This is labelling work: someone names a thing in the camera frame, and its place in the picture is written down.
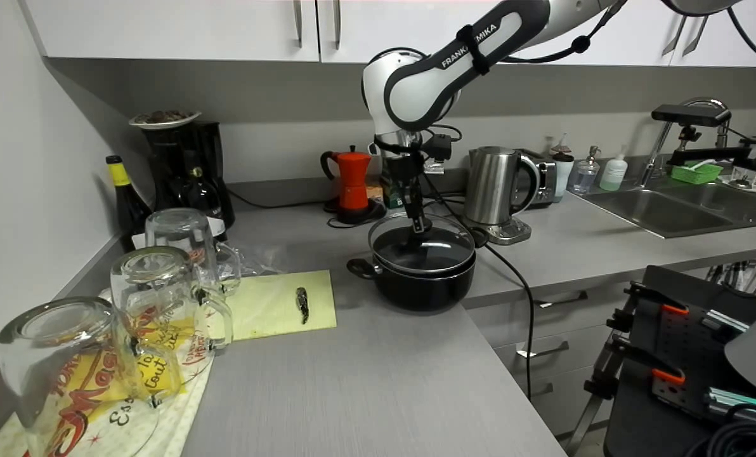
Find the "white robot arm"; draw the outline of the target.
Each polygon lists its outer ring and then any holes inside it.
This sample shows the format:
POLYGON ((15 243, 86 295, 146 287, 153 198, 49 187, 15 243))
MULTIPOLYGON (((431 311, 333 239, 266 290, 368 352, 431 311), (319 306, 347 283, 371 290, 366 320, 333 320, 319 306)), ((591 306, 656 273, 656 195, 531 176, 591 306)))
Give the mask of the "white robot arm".
POLYGON ((403 210, 426 233, 422 134, 440 122, 458 94, 496 64, 553 64, 586 52, 600 30, 629 0, 498 0, 481 19, 462 26, 435 52, 393 45, 360 73, 360 97, 374 122, 374 144, 388 156, 403 210))

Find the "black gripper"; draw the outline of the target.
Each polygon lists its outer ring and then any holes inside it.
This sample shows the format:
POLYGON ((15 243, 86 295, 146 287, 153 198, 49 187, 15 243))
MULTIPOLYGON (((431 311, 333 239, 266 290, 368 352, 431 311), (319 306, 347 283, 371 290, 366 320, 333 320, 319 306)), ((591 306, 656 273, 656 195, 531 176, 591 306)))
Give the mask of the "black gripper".
POLYGON ((397 183, 397 187, 403 195, 403 209, 410 210, 412 230, 426 233, 431 228, 431 221, 426 215, 423 192, 422 192, 422 178, 423 178, 423 162, 426 162, 423 148, 420 143, 412 143, 412 144, 382 143, 378 150, 384 151, 388 178, 397 183))

